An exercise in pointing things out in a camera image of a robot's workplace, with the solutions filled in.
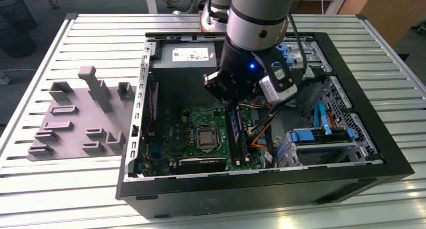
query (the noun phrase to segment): cpu socket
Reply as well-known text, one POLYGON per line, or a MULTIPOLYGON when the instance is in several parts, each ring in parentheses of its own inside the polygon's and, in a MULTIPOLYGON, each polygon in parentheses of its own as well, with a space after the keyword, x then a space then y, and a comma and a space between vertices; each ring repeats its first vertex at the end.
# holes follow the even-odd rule
POLYGON ((215 125, 199 125, 197 127, 198 133, 198 149, 210 153, 218 149, 218 135, 215 125))

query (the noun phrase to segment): green motherboard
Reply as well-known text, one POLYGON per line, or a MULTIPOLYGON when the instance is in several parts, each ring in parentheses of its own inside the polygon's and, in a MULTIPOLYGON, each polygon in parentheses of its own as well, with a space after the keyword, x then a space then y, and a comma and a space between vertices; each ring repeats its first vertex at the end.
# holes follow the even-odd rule
MULTIPOLYGON (((253 126, 249 108, 242 108, 242 126, 245 130, 253 126)), ((238 171, 261 168, 261 156, 257 149, 252 150, 249 162, 237 165, 233 163, 229 133, 223 108, 191 108, 179 111, 167 111, 163 123, 163 140, 159 144, 149 145, 153 176, 173 175, 170 163, 179 158, 221 157, 226 158, 226 171, 238 171), (215 131, 215 147, 201 150, 201 130, 215 131)))

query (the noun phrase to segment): motherboard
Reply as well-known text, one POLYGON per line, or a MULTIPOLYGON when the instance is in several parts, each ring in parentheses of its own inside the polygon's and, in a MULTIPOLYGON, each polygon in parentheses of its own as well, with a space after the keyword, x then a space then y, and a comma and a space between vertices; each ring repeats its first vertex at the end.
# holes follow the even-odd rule
MULTIPOLYGON (((241 108, 241 124, 245 132, 253 126, 249 108, 241 108)), ((233 161, 233 148, 225 108, 189 108, 167 110, 162 140, 147 145, 147 158, 153 176, 202 173, 223 167, 223 171, 260 169, 261 154, 252 150, 245 162, 233 161)))

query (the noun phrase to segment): aluminum extrusion table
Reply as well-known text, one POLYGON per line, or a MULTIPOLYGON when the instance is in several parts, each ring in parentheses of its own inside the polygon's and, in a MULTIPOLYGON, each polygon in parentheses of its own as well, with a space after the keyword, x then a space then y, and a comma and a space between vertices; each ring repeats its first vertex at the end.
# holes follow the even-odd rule
POLYGON ((54 81, 86 87, 78 68, 94 65, 109 86, 138 82, 145 33, 199 31, 198 15, 81 14, 61 27, 0 138, 0 227, 425 228, 426 90, 366 20, 298 15, 301 31, 329 33, 416 174, 338 204, 147 221, 115 200, 121 156, 31 162, 54 81))

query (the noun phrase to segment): open computer tower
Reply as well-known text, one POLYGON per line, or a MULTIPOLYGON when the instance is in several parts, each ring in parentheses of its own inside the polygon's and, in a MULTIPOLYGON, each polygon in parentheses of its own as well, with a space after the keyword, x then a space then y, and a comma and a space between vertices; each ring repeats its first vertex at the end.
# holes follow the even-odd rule
MULTIPOLYGON (((230 108, 205 89, 225 34, 147 34, 117 191, 145 217, 340 202, 414 173, 328 34, 301 38, 305 78, 328 76, 300 89, 254 144, 265 98, 230 108)), ((298 69, 294 36, 278 47, 298 69)))

